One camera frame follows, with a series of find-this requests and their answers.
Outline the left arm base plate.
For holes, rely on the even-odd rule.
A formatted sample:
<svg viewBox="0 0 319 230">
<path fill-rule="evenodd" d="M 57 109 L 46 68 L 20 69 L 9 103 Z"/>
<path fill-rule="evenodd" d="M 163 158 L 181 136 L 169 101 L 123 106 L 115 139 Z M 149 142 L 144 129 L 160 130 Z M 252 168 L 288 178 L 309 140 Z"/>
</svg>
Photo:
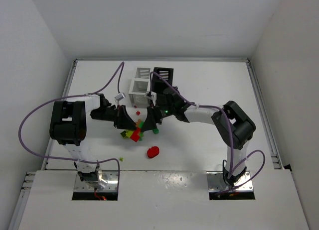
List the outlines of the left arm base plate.
<svg viewBox="0 0 319 230">
<path fill-rule="evenodd" d="M 79 174 L 76 175 L 74 183 L 74 192 L 93 193 L 116 193 L 118 190 L 118 172 L 102 170 L 99 172 L 97 181 L 81 180 Z"/>
</svg>

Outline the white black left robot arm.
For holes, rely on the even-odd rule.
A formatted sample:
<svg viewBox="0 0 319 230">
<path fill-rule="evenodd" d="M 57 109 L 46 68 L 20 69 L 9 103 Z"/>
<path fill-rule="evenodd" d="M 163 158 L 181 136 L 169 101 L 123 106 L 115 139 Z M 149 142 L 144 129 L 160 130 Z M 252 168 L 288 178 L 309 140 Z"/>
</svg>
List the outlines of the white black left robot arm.
<svg viewBox="0 0 319 230">
<path fill-rule="evenodd" d="M 85 141 L 87 114 L 95 120 L 110 121 L 118 129 L 136 130 L 137 127 L 124 105 L 112 105 L 101 93 L 54 102 L 50 137 L 69 152 L 80 180 L 102 190 L 107 186 L 107 177 Z"/>
</svg>

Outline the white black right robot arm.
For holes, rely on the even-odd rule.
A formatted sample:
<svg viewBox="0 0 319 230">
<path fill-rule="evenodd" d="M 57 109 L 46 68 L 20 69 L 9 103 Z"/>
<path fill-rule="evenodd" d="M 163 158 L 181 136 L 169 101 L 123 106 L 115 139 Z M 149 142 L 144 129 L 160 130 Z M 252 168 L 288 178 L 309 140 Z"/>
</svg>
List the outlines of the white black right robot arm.
<svg viewBox="0 0 319 230">
<path fill-rule="evenodd" d="M 223 180 L 233 187 L 245 174 L 245 144 L 248 143 L 256 130 L 254 122 L 234 101 L 228 101 L 222 107 L 196 105 L 187 101 L 179 92 L 178 87 L 167 87 L 157 94 L 156 101 L 147 107 L 147 117 L 141 131 L 149 131 L 162 124 L 166 117 L 174 116 L 185 123 L 199 122 L 211 124 L 217 128 L 222 140 L 227 145 L 227 160 L 222 167 Z"/>
</svg>

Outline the red rounded lego brick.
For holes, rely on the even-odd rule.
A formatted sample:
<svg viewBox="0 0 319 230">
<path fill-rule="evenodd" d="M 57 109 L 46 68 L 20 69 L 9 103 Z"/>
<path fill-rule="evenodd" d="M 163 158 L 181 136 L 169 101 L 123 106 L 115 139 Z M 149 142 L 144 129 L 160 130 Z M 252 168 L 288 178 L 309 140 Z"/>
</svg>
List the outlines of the red rounded lego brick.
<svg viewBox="0 0 319 230">
<path fill-rule="evenodd" d="M 159 153 L 160 153 L 160 149 L 157 146 L 152 146 L 151 148 L 149 148 L 147 150 L 147 157 L 149 159 L 152 159 L 152 158 L 158 156 Z"/>
</svg>

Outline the lego brick cluster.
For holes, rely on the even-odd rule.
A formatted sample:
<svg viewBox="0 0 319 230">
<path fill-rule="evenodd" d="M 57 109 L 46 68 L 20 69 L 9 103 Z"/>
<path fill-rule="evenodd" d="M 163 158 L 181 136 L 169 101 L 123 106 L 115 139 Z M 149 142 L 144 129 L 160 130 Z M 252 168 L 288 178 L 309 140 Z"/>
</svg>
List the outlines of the lego brick cluster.
<svg viewBox="0 0 319 230">
<path fill-rule="evenodd" d="M 135 130 L 124 130 L 120 133 L 123 139 L 131 139 L 134 142 L 141 141 L 143 139 L 143 132 L 141 131 L 144 122 L 141 119 L 138 119 L 136 122 Z"/>
</svg>

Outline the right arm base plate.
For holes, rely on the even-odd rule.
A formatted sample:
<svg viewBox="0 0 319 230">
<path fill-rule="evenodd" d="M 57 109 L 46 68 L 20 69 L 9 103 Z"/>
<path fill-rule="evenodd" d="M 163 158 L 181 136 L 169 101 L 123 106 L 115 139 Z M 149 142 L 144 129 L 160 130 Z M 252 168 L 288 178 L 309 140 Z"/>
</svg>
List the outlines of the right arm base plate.
<svg viewBox="0 0 319 230">
<path fill-rule="evenodd" d="M 226 191 L 231 192 L 253 192 L 254 187 L 249 171 L 246 171 L 237 182 L 227 180 L 221 171 L 207 171 L 208 190 L 212 193 Z"/>
</svg>

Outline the white slatted container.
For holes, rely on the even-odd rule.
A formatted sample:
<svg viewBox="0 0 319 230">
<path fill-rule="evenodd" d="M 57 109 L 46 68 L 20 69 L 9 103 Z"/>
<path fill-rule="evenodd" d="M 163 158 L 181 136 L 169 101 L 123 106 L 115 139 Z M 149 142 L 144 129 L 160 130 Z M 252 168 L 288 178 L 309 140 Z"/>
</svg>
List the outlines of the white slatted container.
<svg viewBox="0 0 319 230">
<path fill-rule="evenodd" d="M 149 104 L 149 99 L 145 96 L 150 88 L 150 68 L 137 67 L 133 72 L 129 88 L 129 98 L 132 106 L 145 108 Z"/>
</svg>

